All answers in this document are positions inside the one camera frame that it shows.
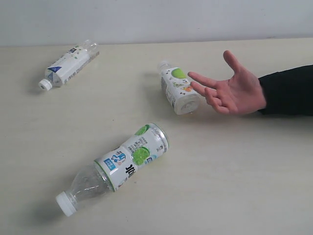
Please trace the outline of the person's open right hand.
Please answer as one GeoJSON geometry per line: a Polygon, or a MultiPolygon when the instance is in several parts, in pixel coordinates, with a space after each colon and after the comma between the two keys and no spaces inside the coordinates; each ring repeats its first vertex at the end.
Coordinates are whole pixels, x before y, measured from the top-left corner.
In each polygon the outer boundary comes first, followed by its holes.
{"type": "Polygon", "coordinates": [[[229,51],[223,53],[225,62],[234,74],[227,80],[214,80],[196,72],[188,72],[192,88],[220,114],[247,115],[266,107],[259,79],[247,70],[229,51]]]}

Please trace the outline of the black sleeved right forearm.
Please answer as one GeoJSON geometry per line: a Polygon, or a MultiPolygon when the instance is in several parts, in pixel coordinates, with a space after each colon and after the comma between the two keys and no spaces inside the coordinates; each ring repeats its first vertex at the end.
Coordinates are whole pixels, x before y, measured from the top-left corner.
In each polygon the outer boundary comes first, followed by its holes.
{"type": "Polygon", "coordinates": [[[263,115],[312,116],[312,65],[279,71],[259,78],[266,100],[263,115]]]}

